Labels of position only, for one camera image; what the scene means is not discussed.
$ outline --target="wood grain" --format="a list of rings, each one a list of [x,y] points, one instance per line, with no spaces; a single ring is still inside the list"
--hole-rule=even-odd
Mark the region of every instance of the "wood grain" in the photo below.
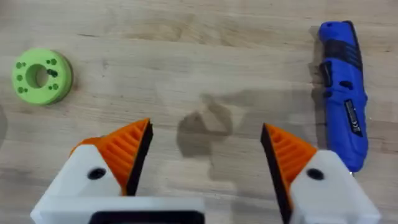
[[[325,147],[317,27],[351,19],[364,59],[369,156],[356,175],[398,223],[398,2],[0,1],[0,223],[29,212],[80,140],[150,117],[139,195],[203,197],[208,223],[280,223],[263,122]],[[31,47],[64,54],[70,94],[23,103],[11,67]]]

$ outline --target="green spool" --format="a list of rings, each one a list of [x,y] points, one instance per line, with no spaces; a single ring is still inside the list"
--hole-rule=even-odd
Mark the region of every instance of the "green spool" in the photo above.
[[[46,84],[39,86],[37,72],[47,71]],[[72,70],[60,54],[47,49],[30,49],[15,62],[12,69],[12,85],[24,101],[47,105],[60,101],[72,86]]]

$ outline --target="black grip strip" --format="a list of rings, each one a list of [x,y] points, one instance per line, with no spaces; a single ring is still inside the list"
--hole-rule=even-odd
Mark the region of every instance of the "black grip strip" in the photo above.
[[[139,146],[136,160],[134,161],[134,166],[130,172],[130,177],[126,186],[127,196],[135,196],[138,188],[139,178],[141,176],[142,166],[144,165],[145,157],[149,150],[150,142],[154,132],[152,130],[152,124],[149,123],[144,131],[144,135],[141,140],[141,145]]]
[[[325,58],[336,58],[351,64],[362,72],[361,52],[344,41],[330,39],[325,43]]]
[[[267,156],[269,172],[271,173],[272,182],[274,183],[274,190],[282,221],[284,224],[288,224],[292,216],[292,207],[290,207],[287,189],[285,189],[285,185],[283,184],[274,148],[272,147],[272,142],[265,125],[262,126],[261,144]]]

